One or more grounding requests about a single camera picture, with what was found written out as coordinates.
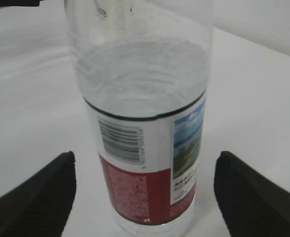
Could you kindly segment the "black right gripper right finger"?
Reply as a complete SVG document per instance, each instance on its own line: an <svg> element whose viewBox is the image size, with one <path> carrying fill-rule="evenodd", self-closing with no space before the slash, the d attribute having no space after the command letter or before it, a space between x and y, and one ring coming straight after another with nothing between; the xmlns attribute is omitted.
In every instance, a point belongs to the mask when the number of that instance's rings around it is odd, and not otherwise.
<svg viewBox="0 0 290 237"><path fill-rule="evenodd" d="M290 237L290 192L229 151L215 165L214 194L232 237Z"/></svg>

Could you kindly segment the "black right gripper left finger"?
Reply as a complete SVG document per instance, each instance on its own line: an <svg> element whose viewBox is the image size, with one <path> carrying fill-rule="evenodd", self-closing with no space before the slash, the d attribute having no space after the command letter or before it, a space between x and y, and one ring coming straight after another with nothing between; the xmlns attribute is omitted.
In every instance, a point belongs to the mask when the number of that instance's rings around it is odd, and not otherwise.
<svg viewBox="0 0 290 237"><path fill-rule="evenodd" d="M62 153L0 197L0 237L60 237L76 196L75 155Z"/></svg>

